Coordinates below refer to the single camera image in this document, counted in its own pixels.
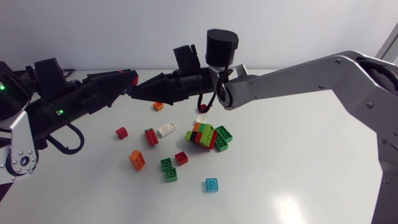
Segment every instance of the silver robotic arm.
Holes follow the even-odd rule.
[[[248,75],[244,65],[234,69],[238,77],[223,83],[218,95],[227,110],[252,100],[333,90],[351,115],[377,133],[383,175],[372,223],[398,223],[396,65],[347,51],[262,76]],[[210,67],[214,86],[222,71]]]

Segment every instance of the orange lego brick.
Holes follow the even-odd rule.
[[[134,150],[134,152],[132,152],[131,156],[129,156],[129,159],[130,159],[132,166],[138,171],[141,171],[145,165],[144,156],[138,150]]]
[[[193,125],[192,131],[199,131],[199,127],[200,127],[200,123],[196,122],[196,123]]]
[[[154,109],[156,111],[160,111],[161,109],[163,109],[163,103],[158,103],[158,102],[154,103]]]

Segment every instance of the green lego brick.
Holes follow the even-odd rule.
[[[203,146],[208,147],[211,143],[211,137],[213,137],[213,133],[214,133],[214,128],[212,127],[212,125],[206,124],[205,130],[203,131],[203,134],[200,139],[200,143]]]
[[[220,152],[228,148],[228,143],[222,137],[220,137],[220,133],[216,138],[216,147]]]
[[[198,132],[202,133],[205,130],[206,124],[200,124]]]
[[[165,171],[165,174],[166,174],[166,182],[173,182],[178,179],[177,171],[175,170],[175,168],[167,169]]]
[[[187,133],[185,135],[185,140],[187,140],[188,142],[191,142],[190,141],[191,135],[192,135],[192,132],[191,131],[187,131]]]
[[[221,136],[227,143],[232,141],[232,134],[230,134],[224,126],[216,128],[218,135]]]
[[[163,172],[167,169],[173,168],[172,160],[170,158],[162,159],[160,161]]]

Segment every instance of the lego brick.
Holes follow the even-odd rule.
[[[200,143],[202,143],[203,146],[207,147],[211,143],[211,137],[213,137],[214,133],[214,128],[210,124],[205,125],[205,130],[203,131],[203,134],[200,139]]]
[[[156,110],[156,111],[160,111],[161,109],[163,109],[163,103],[159,103],[159,102],[156,102],[156,103],[154,103],[154,109]]]
[[[192,131],[191,138],[189,139],[190,142],[195,142],[198,132]]]
[[[214,145],[216,144],[217,135],[218,135],[217,130],[214,130],[213,137],[211,137],[210,145],[208,147],[206,147],[207,149],[213,149],[214,148]]]
[[[198,118],[197,118],[197,120],[196,120],[196,122],[197,123],[205,123],[206,122],[206,118],[205,117],[202,117],[202,116],[199,116]]]
[[[177,171],[175,170],[175,168],[167,169],[165,171],[165,175],[166,175],[166,182],[173,182],[178,179]]]
[[[188,156],[183,151],[180,153],[177,153],[174,157],[179,165],[183,165],[188,162]]]
[[[192,131],[199,131],[200,124],[201,124],[201,123],[195,123],[195,124],[193,125]]]
[[[125,137],[127,137],[129,134],[127,133],[126,128],[121,127],[118,130],[116,130],[116,134],[118,134],[119,139],[124,139]]]
[[[195,138],[195,140],[194,140],[194,143],[197,143],[197,144],[200,144],[200,139],[201,139],[201,135],[202,135],[203,133],[197,133],[197,136],[196,136],[196,138]]]
[[[217,178],[206,179],[206,191],[207,192],[218,192]]]
[[[200,105],[200,108],[201,108],[202,110],[204,110],[204,109],[206,108],[206,105]]]
[[[160,161],[163,172],[167,169],[173,168],[172,160],[170,158],[162,159]]]
[[[159,143],[155,131],[152,128],[145,130],[145,137],[147,138],[149,146],[154,146]]]
[[[137,77],[131,82],[132,85],[138,85],[138,75]]]
[[[220,137],[220,134],[218,134],[216,138],[216,147],[220,152],[228,148],[228,143],[222,137]]]
[[[232,135],[227,131],[226,128],[224,128],[224,126],[220,126],[218,128],[216,128],[216,130],[218,131],[218,134],[228,143],[230,141],[232,141]]]
[[[185,140],[186,141],[190,141],[191,135],[192,135],[192,132],[191,131],[187,131],[187,133],[185,134]]]
[[[129,156],[129,159],[130,159],[132,166],[138,171],[141,171],[145,165],[144,156],[138,150],[134,150],[131,153],[131,156]]]
[[[169,123],[167,123],[157,129],[160,136],[162,136],[162,137],[172,133],[175,130],[177,130],[177,126],[173,123],[173,121],[170,121]]]
[[[206,124],[202,124],[202,123],[200,123],[200,126],[199,126],[199,130],[198,130],[198,132],[204,132],[204,130],[205,130],[205,127],[206,127]]]

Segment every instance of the green led light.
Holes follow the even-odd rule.
[[[63,114],[63,110],[58,110],[55,112],[58,116],[60,116],[61,114]]]

